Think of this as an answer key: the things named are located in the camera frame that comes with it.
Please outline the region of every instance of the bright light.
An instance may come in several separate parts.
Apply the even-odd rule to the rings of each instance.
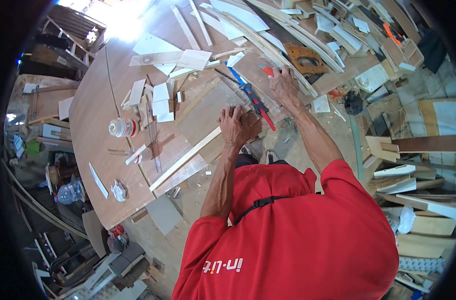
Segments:
[[[8,118],[8,122],[11,122],[15,120],[16,114],[6,114],[6,117]]]

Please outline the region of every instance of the man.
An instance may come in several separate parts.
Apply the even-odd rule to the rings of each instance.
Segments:
[[[241,107],[224,109],[218,123],[225,147],[189,231],[172,299],[380,299],[398,270],[393,231],[297,99],[288,67],[273,72],[272,97],[293,115],[324,195],[315,194],[311,169],[239,163],[247,159],[239,151],[250,128]]]

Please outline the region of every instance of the glue bottle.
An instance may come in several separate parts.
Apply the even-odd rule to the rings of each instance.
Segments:
[[[132,165],[138,165],[141,164],[142,162],[146,162],[149,160],[153,159],[153,151],[151,148],[147,147],[143,151],[141,151],[140,154],[138,154],[135,159],[133,159],[130,164]]]
[[[108,126],[110,135],[116,137],[134,137],[140,132],[140,123],[132,118],[116,118]]]

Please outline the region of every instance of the sneaker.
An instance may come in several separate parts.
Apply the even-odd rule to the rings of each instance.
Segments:
[[[267,165],[273,164],[277,160],[278,160],[278,156],[275,152],[273,152],[271,150],[266,151],[266,164]]]
[[[248,148],[247,145],[243,145],[243,147],[241,147],[241,150],[238,152],[238,154],[251,155],[252,152],[251,152],[251,150]]]

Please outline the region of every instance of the plywood sheet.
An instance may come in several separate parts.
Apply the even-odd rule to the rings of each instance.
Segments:
[[[246,105],[230,87],[220,81],[178,123],[177,128],[195,146],[218,127],[217,119],[222,109],[239,104]],[[207,163],[211,163],[219,156],[223,146],[223,137],[219,135],[201,149],[200,155]]]

